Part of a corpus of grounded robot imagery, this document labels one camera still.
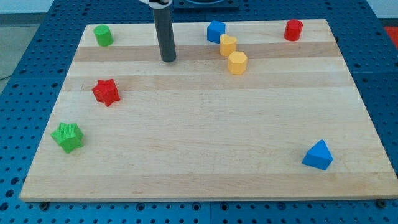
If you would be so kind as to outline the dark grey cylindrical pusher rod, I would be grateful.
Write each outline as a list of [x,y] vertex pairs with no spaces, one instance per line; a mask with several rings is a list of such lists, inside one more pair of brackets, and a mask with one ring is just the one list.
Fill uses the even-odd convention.
[[176,50],[170,6],[153,7],[153,14],[161,59],[164,62],[173,62],[176,59]]

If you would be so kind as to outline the white rod mount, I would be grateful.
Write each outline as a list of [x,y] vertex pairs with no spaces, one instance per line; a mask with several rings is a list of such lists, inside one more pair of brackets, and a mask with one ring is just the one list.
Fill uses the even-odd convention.
[[139,0],[147,4],[149,7],[168,7],[171,5],[172,0]]

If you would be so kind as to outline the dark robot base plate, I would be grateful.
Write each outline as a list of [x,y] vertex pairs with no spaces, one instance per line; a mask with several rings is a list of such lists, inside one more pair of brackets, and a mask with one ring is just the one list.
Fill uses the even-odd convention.
[[173,0],[175,9],[237,9],[239,0]]

